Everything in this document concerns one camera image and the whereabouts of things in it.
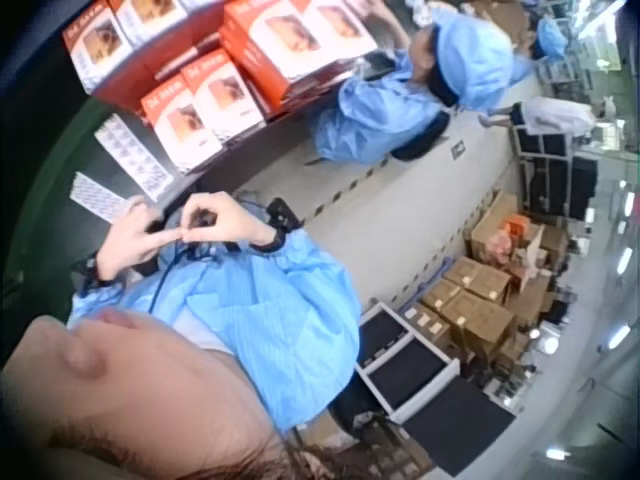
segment worker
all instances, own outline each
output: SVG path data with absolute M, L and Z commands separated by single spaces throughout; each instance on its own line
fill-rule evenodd
M 592 105 L 560 100 L 549 97 L 532 97 L 511 107 L 489 112 L 492 119 L 480 115 L 480 123 L 485 128 L 524 125 L 528 135 L 571 134 L 575 137 L 590 132 L 597 121 L 613 122 L 616 106 L 611 97 L 604 97 Z
M 194 227 L 203 213 L 215 222 Z M 66 328 L 51 317 L 27 328 L 2 377 L 20 433 L 143 478 L 294 478 L 325 465 L 289 455 L 282 438 L 354 371 L 360 304 L 344 267 L 226 193 L 191 195 L 180 226 L 146 233 L 158 218 L 136 198 L 78 270 Z M 241 251 L 202 255 L 221 241 Z M 163 246 L 169 265 L 125 287 L 122 272 Z
M 436 9 L 435 23 L 410 39 L 383 0 L 350 0 L 349 5 L 360 17 L 386 25 L 399 50 L 393 72 L 375 81 L 347 80 L 337 105 L 313 118 L 321 156 L 373 165 L 423 134 L 443 108 L 485 111 L 499 102 L 513 54 L 509 38 L 495 25 Z
M 523 36 L 513 55 L 510 85 L 533 73 L 536 62 L 564 58 L 569 43 L 553 18 L 529 14 L 529 25 L 530 31 Z

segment blue hood cap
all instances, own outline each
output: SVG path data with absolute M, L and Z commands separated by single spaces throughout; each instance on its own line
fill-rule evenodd
M 491 22 L 435 11 L 439 27 L 438 65 L 459 104 L 472 110 L 495 108 L 513 70 L 511 40 Z
M 563 58 L 569 43 L 556 21 L 547 17 L 538 22 L 537 40 L 545 55 L 553 59 Z

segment blue cap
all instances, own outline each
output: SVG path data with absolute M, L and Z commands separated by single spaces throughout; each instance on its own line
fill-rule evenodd
M 555 20 L 543 17 L 538 22 L 537 41 L 545 55 L 549 58 L 562 58 L 569 41 L 562 34 Z
M 493 23 L 468 15 L 434 12 L 439 27 L 437 61 L 444 80 L 465 108 L 495 108 L 513 69 L 511 40 Z

